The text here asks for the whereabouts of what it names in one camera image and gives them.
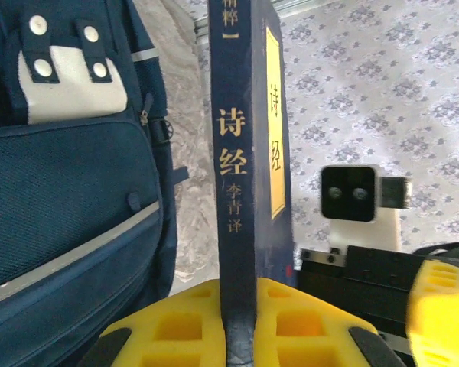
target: zipper pull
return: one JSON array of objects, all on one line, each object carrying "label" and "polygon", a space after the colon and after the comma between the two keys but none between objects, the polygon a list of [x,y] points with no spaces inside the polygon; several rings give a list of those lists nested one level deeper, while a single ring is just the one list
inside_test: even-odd
[{"label": "zipper pull", "polygon": [[150,112],[151,106],[153,106],[153,101],[153,95],[151,93],[146,93],[145,105],[139,116],[139,121],[141,121],[141,125],[143,126],[148,124],[148,113]]}]

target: backpack pocket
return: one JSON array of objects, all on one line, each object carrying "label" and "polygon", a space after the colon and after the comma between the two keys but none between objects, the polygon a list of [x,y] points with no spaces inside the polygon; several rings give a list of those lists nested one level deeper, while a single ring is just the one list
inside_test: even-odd
[{"label": "backpack pocket", "polygon": [[149,284],[158,181],[134,122],[0,128],[0,366],[56,365]]}]

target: blue backpack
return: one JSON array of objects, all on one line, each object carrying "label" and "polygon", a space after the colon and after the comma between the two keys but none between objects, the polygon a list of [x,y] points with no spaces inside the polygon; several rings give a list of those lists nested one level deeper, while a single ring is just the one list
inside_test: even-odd
[{"label": "blue backpack", "polygon": [[166,115],[132,0],[0,0],[0,366],[74,365],[167,297]]}]

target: book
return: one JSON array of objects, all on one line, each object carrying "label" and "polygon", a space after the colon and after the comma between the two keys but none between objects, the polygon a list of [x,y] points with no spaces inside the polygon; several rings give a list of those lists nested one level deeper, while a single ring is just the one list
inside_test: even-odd
[{"label": "book", "polygon": [[221,312],[231,339],[232,318],[255,322],[257,278],[295,285],[288,116],[270,0],[209,0],[208,18]]}]

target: book spine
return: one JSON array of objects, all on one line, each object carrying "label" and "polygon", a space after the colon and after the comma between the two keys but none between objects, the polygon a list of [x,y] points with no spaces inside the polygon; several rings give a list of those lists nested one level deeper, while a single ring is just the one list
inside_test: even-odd
[{"label": "book spine", "polygon": [[256,306],[251,15],[250,0],[209,0],[222,313]]}]

